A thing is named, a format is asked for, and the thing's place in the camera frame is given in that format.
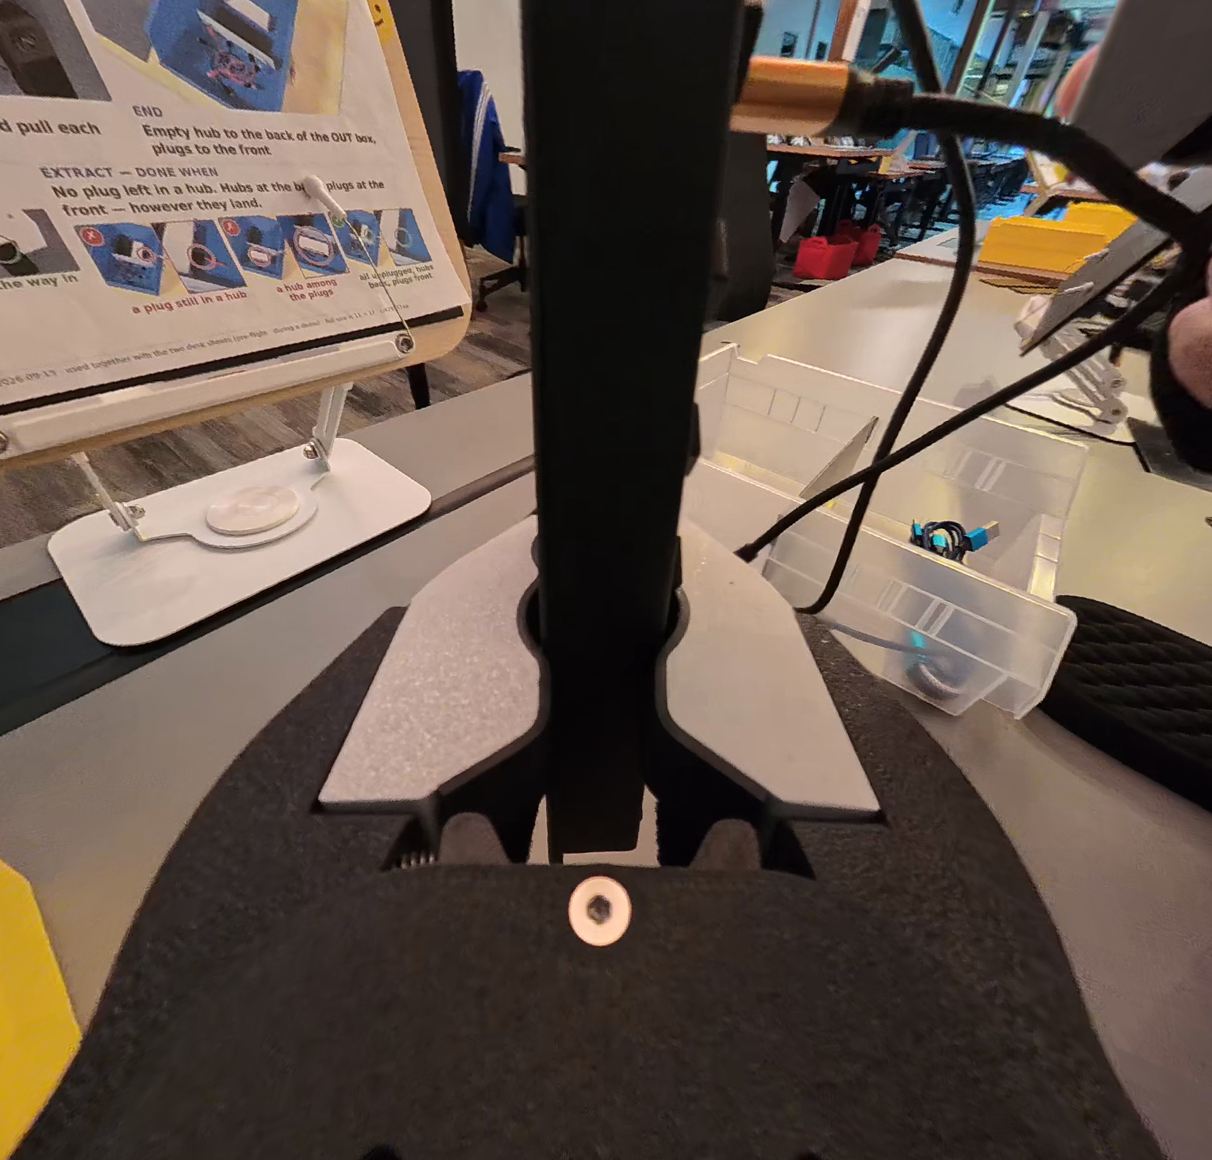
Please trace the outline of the black framed panel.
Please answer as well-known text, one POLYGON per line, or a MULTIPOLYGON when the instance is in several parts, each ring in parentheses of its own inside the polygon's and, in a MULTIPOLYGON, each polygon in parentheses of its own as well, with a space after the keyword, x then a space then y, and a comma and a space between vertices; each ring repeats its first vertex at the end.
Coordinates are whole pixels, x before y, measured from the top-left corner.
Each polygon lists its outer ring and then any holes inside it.
POLYGON ((466 237, 467 157, 462 150, 451 0, 386 0, 413 82, 455 231, 466 237))

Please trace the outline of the row of yellow bins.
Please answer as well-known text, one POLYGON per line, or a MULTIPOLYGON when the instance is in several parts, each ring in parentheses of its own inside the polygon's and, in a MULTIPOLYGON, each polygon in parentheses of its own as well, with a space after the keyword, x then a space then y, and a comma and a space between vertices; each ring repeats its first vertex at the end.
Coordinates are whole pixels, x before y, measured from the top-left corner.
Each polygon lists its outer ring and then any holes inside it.
POLYGON ((1067 277, 1105 251, 1136 219, 1099 201, 1065 205, 1059 218, 1018 215, 988 223, 976 265, 1026 276, 1067 277))

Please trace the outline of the person's right hand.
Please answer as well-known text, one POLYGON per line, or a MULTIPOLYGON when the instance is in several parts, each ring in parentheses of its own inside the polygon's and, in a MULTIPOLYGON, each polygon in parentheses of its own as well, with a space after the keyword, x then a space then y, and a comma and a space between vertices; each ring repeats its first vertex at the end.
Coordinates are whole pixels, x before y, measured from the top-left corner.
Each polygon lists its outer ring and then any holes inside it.
MULTIPOLYGON (((1086 50, 1068 69, 1052 97, 1052 113, 1072 120, 1079 97, 1098 57, 1099 46, 1086 50)), ((1201 295, 1178 310, 1165 326, 1160 350, 1149 364, 1149 388, 1161 426, 1179 443, 1179 428, 1209 441, 1210 424, 1210 299, 1209 262, 1201 295)))

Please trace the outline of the black mesh pad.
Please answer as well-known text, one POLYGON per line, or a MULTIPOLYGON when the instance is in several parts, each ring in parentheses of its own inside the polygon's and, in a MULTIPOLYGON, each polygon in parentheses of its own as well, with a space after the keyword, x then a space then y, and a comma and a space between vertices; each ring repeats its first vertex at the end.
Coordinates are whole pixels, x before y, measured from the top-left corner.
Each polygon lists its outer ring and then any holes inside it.
POLYGON ((1088 597, 1057 602, 1075 627, 1040 712, 1209 811, 1209 645, 1088 597))

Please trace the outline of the clear plastic bin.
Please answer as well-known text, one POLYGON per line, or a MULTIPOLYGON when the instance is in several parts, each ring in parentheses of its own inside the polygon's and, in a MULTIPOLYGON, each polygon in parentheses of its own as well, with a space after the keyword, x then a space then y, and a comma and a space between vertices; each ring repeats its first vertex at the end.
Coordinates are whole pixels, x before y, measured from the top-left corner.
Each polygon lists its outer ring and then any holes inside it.
MULTIPOLYGON (((871 416, 872 461, 898 392, 707 334, 695 403, 700 458, 683 516, 737 550, 871 416)), ((1054 602, 1065 520, 1087 447, 979 419, 883 474, 820 622, 872 675, 949 715, 975 703, 1021 718, 1042 699, 1075 627, 1054 602)))

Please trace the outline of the blue jacket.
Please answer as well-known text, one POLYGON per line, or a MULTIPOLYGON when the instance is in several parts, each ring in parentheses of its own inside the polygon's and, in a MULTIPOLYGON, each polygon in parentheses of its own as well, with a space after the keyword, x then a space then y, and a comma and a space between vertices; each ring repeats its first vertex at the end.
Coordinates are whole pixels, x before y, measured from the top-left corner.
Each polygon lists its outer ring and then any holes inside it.
POLYGON ((462 201, 462 242, 513 264, 520 234, 519 208, 511 189, 511 153, 493 96, 478 70, 458 70, 461 97, 459 147, 466 166, 462 201))

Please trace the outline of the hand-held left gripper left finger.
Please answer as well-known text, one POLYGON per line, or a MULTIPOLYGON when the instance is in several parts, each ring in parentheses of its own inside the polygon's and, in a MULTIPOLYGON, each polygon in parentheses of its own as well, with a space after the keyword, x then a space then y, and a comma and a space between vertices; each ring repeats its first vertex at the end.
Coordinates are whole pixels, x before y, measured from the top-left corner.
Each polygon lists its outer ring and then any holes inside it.
POLYGON ((477 814, 530 852, 543 795, 542 660, 527 626, 535 523, 450 564, 405 608, 323 783, 325 812, 477 814))

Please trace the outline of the black USB hub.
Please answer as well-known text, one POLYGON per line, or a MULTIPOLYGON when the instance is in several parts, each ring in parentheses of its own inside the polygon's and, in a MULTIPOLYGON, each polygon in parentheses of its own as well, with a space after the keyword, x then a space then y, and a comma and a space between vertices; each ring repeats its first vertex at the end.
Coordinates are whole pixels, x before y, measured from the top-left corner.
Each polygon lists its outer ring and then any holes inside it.
POLYGON ((628 850, 745 0, 520 0, 549 857, 628 850))

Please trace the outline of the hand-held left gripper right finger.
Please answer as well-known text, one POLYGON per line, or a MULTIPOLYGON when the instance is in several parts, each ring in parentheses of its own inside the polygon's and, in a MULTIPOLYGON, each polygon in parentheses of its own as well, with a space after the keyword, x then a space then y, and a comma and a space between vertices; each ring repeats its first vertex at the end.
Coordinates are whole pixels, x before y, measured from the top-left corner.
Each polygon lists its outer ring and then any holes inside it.
POLYGON ((696 852, 738 819, 776 849, 781 827, 872 825, 881 808, 791 604, 693 523, 655 665, 658 852, 696 852))

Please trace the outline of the yellow storage bin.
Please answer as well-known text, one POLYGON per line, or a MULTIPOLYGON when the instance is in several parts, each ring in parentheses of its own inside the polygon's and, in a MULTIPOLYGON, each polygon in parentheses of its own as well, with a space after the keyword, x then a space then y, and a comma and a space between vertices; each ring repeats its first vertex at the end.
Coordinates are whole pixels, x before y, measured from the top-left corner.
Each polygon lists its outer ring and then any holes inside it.
POLYGON ((45 1107, 81 1040, 35 895, 1 865, 1 1156, 45 1107))

